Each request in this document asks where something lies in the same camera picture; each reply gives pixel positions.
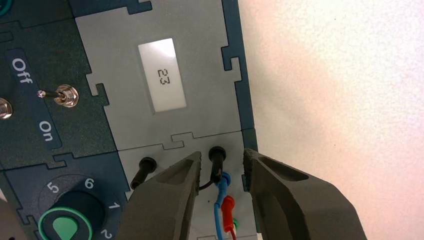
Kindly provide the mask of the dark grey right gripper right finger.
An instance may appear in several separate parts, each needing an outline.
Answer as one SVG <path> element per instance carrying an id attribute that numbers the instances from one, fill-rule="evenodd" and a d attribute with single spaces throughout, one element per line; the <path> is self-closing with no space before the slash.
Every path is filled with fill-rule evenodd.
<path id="1" fill-rule="evenodd" d="M 333 184 L 249 148 L 243 166 L 263 239 L 367 238 L 356 209 Z"/>

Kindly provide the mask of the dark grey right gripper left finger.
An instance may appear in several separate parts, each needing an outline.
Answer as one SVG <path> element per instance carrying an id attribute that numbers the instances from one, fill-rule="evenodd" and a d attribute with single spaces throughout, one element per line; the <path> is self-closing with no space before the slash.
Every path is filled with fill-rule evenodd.
<path id="1" fill-rule="evenodd" d="M 115 238 L 188 239 L 201 161 L 201 152 L 195 151 L 139 185 L 124 208 Z"/>

